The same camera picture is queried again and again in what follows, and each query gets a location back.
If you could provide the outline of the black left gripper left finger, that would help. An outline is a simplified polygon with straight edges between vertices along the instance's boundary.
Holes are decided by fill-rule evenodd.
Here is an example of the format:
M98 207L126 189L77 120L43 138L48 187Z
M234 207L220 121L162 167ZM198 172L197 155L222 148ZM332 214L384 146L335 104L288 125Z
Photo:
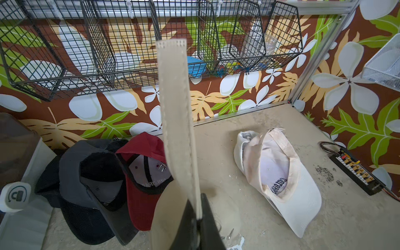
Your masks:
M187 201L181 222L170 250L198 250L200 240L195 211Z

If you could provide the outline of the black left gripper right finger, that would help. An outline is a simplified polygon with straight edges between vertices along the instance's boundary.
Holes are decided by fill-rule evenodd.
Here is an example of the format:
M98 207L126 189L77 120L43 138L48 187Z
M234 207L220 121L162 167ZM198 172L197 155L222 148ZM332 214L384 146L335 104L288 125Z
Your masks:
M201 194L203 217L200 220L200 250L225 250L205 193Z

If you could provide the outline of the red baseball cap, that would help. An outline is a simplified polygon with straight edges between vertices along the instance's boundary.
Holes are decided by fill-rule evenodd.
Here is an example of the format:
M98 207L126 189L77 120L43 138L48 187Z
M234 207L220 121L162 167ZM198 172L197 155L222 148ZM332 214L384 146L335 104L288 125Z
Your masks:
M167 185L173 181L168 169L163 141L143 132L117 152L126 176L130 219L140 231L149 231L155 207Z

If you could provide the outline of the beige baseball cap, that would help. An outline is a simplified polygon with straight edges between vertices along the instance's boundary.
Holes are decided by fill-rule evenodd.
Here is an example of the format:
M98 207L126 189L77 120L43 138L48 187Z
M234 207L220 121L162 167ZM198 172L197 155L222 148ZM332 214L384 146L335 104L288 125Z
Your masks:
M220 237L237 235L241 228L238 206L220 187L199 177L193 129L186 40L160 40L156 43L163 143L167 166L173 181L159 198L151 226L155 250L169 250L177 234L187 201L197 219L200 240L201 194L209 201Z

